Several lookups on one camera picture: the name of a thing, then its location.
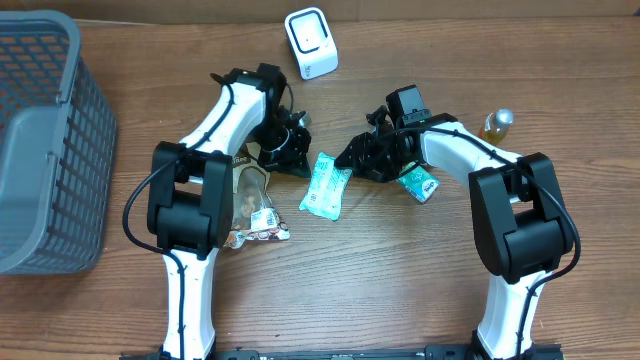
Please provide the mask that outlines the teal tissue pack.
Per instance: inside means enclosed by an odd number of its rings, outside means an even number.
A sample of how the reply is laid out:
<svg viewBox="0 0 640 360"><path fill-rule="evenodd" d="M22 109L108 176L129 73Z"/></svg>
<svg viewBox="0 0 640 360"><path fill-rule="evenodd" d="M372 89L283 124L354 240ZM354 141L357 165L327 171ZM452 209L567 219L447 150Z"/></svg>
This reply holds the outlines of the teal tissue pack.
<svg viewBox="0 0 640 360"><path fill-rule="evenodd" d="M432 197L440 185L440 181L417 162L405 165L397 182L422 204Z"/></svg>

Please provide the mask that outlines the teal snack packet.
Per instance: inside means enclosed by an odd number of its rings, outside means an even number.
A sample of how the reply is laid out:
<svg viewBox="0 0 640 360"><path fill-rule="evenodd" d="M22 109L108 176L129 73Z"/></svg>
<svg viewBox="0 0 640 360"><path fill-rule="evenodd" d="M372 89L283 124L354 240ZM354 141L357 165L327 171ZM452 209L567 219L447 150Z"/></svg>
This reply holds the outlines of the teal snack packet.
<svg viewBox="0 0 640 360"><path fill-rule="evenodd" d="M299 205L300 211L337 221L341 214L342 199L351 178L350 169L335 167L335 159L320 152L315 163L309 188Z"/></svg>

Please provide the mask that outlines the brown snack pouch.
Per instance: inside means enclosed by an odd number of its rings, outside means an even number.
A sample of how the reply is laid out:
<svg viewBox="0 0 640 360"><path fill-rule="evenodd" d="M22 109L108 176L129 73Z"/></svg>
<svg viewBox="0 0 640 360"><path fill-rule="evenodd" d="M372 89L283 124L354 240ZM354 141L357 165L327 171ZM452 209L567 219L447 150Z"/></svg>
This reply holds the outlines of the brown snack pouch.
<svg viewBox="0 0 640 360"><path fill-rule="evenodd" d="M247 242L290 239L290 231L270 197L270 173L257 162L260 146L247 143L233 158L233 219L225 247L240 249Z"/></svg>

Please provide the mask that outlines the yellow dish soap bottle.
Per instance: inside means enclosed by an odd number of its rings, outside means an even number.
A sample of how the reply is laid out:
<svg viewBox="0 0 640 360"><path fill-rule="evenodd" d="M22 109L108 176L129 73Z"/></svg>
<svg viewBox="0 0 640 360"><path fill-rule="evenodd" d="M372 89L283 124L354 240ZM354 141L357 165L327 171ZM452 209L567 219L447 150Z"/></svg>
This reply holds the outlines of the yellow dish soap bottle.
<svg viewBox="0 0 640 360"><path fill-rule="evenodd" d="M506 137L514 120L515 115L510 109L498 109L487 116L478 132L478 137L491 145L497 146Z"/></svg>

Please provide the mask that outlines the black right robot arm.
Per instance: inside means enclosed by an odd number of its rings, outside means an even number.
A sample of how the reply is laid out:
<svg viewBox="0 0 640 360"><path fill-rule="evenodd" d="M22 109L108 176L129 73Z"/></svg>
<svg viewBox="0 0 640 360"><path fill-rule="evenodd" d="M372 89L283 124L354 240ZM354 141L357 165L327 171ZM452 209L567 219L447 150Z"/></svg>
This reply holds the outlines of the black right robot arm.
<svg viewBox="0 0 640 360"><path fill-rule="evenodd" d="M434 115L417 86L391 92L367 115L373 131L355 136L339 169L378 183L416 166L445 171L470 195L473 237L490 274L485 311L468 345L429 345L428 359L561 359L558 345L538 345L531 328L543 287L578 263L581 242L552 161L521 156L467 131L448 113Z"/></svg>

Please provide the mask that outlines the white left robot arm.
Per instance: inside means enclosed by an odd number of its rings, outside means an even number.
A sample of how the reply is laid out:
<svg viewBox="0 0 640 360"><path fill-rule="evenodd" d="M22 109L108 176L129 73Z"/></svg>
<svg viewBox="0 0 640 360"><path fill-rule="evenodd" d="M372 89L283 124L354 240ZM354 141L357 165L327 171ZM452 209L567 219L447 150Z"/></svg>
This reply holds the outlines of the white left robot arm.
<svg viewBox="0 0 640 360"><path fill-rule="evenodd" d="M268 172L308 178L309 131L280 101L287 79L276 65L213 74L221 94L198 128L161 142L145 186L147 228L157 238L168 279L168 329L160 359L207 359L215 344L214 268L233 217L232 160L245 140L260 147Z"/></svg>

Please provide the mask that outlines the white barcode scanner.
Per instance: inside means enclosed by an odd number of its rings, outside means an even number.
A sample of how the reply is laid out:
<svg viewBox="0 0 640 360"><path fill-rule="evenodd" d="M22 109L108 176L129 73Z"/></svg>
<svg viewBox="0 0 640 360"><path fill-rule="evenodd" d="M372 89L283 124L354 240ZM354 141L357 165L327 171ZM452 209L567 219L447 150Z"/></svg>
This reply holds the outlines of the white barcode scanner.
<svg viewBox="0 0 640 360"><path fill-rule="evenodd" d="M284 20L284 29L303 80L337 69L337 46L321 9L307 7L290 13Z"/></svg>

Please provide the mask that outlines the grey plastic basket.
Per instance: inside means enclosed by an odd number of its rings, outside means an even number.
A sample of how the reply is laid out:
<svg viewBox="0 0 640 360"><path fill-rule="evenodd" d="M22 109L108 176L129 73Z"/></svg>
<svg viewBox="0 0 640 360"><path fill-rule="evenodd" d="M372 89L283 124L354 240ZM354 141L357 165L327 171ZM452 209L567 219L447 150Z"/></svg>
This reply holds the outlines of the grey plastic basket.
<svg viewBox="0 0 640 360"><path fill-rule="evenodd" d="M103 249L119 126L52 10L1 14L1 272L89 270Z"/></svg>

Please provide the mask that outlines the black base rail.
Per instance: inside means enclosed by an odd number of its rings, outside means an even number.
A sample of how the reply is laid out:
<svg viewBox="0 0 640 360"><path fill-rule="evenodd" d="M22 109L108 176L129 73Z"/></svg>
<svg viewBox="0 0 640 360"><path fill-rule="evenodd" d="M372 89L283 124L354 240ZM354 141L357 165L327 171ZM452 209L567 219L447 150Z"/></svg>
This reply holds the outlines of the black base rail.
<svg viewBox="0 0 640 360"><path fill-rule="evenodd" d="M563 360L560 345L534 345L533 354L522 359ZM156 352L146 355L121 355L124 360L166 360L172 358L168 353ZM483 359L473 354L468 345L428 345L424 349L370 350L370 351L299 351L259 353L255 350L233 350L211 353L206 359L215 360L463 360Z"/></svg>

